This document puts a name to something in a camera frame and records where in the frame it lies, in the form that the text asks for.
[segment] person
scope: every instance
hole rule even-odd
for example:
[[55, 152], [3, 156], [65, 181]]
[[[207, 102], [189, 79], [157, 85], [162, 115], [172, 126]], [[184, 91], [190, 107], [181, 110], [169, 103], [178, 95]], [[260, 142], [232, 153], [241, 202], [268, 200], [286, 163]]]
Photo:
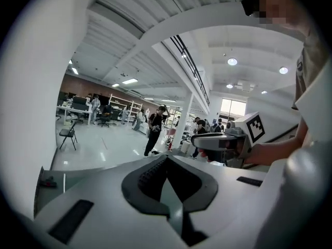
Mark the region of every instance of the person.
[[128, 111], [129, 111], [130, 105], [128, 104], [127, 106], [125, 106], [122, 110], [122, 119], [121, 119], [121, 124], [125, 124], [125, 119], [127, 117]]
[[180, 122], [180, 116], [177, 117], [177, 122], [176, 122], [176, 124], [175, 124], [175, 127], [177, 127], [178, 122]]
[[[205, 134], [205, 121], [201, 120], [201, 118], [196, 117], [195, 123], [197, 124], [197, 128], [193, 131], [195, 134]], [[199, 151], [198, 148], [195, 148], [195, 152], [191, 155], [192, 158], [196, 159]]]
[[100, 107], [100, 100], [99, 100], [99, 96], [96, 95], [93, 99], [93, 101], [91, 102], [92, 104], [92, 122], [93, 124], [95, 125], [95, 121], [96, 121], [96, 118], [97, 118], [97, 112], [99, 110], [99, 107]]
[[149, 155], [149, 152], [153, 149], [158, 140], [161, 131], [161, 122], [164, 119], [167, 119], [168, 117], [170, 117], [170, 113], [168, 112], [166, 105], [160, 106], [158, 112], [152, 114], [149, 117], [147, 123], [149, 125], [150, 134], [149, 134], [149, 140], [145, 147], [145, 152], [144, 152], [145, 157]]
[[225, 127], [223, 126], [222, 124], [222, 119], [219, 118], [218, 119], [218, 123], [215, 123], [213, 126], [212, 126], [212, 132], [213, 133], [221, 133], [225, 130]]
[[[320, 40], [313, 22], [297, 0], [245, 0], [242, 1], [242, 5], [247, 15], [250, 15], [250, 11], [252, 11], [272, 24], [297, 30], [305, 36], [303, 50], [297, 60], [295, 78], [296, 91], [292, 108], [297, 109], [295, 102], [323, 68], [328, 59], [328, 49]], [[302, 146], [309, 146], [310, 143], [308, 127], [301, 118], [295, 137], [277, 143], [254, 145], [245, 163], [271, 165], [276, 160], [288, 158], [295, 150]]]
[[134, 131], [137, 131], [138, 129], [140, 129], [141, 122], [144, 121], [143, 114], [144, 114], [144, 109], [141, 109], [141, 111], [137, 114], [137, 123], [134, 127]]

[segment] white ceiling beam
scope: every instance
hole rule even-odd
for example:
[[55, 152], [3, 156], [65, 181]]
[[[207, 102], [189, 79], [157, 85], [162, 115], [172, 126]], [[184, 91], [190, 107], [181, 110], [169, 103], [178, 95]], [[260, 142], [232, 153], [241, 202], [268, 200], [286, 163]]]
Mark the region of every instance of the white ceiling beam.
[[110, 30], [120, 30], [121, 33], [130, 38], [132, 42], [140, 39], [143, 35], [143, 33], [128, 20], [100, 4], [93, 4], [87, 12], [89, 15], [107, 23]]
[[223, 25], [260, 27], [286, 34], [298, 40], [304, 40], [304, 37], [298, 32], [287, 30], [278, 25], [261, 24], [259, 19], [247, 17], [241, 3], [228, 2], [211, 4], [174, 15], [152, 27], [145, 32], [140, 40], [137, 41], [136, 45], [118, 61], [116, 66], [125, 63], [140, 51], [174, 35], [205, 27]]
[[[161, 84], [151, 84], [149, 86], [151, 88], [154, 88], [154, 89], [159, 89], [159, 88], [179, 88], [179, 87], [181, 87], [181, 85], [179, 83], [161, 83]], [[134, 86], [134, 87], [129, 88], [129, 89], [133, 89], [133, 90], [146, 89], [146, 85], [138, 85], [138, 86]]]
[[205, 98], [203, 97], [203, 93], [196, 89], [196, 87], [188, 77], [188, 74], [183, 70], [182, 66], [179, 64], [177, 59], [175, 59], [175, 57], [170, 53], [166, 46], [163, 43], [158, 43], [153, 45], [153, 49], [170, 66], [170, 70], [174, 72], [173, 78], [181, 85], [183, 84], [183, 87], [185, 87], [187, 91], [190, 91], [194, 94], [199, 106], [206, 114], [208, 114], [210, 110]]

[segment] black rubber grip pad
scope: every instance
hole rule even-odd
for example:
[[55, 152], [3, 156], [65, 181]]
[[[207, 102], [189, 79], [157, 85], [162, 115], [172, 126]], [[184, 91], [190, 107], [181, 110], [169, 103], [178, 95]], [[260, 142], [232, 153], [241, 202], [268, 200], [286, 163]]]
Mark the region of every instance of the black rubber grip pad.
[[254, 185], [254, 186], [260, 186], [262, 184], [263, 181], [261, 180], [256, 180], [256, 179], [251, 179], [251, 178], [247, 178], [247, 177], [239, 177], [237, 178], [238, 181], [246, 183], [246, 184], [250, 184], [250, 185]]
[[93, 203], [88, 200], [79, 200], [49, 231], [49, 234], [58, 241], [67, 244], [79, 225], [89, 213]]

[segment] desk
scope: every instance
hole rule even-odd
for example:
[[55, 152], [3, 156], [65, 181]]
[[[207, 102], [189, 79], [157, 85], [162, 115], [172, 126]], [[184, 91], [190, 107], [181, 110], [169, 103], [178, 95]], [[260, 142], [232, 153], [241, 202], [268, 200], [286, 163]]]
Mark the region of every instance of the desk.
[[92, 111], [87, 111], [87, 110], [77, 110], [77, 109], [73, 109], [73, 108], [69, 108], [69, 107], [65, 107], [65, 106], [57, 106], [57, 109], [62, 109], [62, 110], [64, 110], [64, 120], [63, 120], [63, 124], [65, 124], [65, 122], [66, 122], [67, 111], [69, 111], [69, 112], [75, 112], [75, 113], [80, 113], [80, 114], [89, 114], [88, 125], [90, 125], [90, 120], [91, 120], [91, 114], [92, 114]]

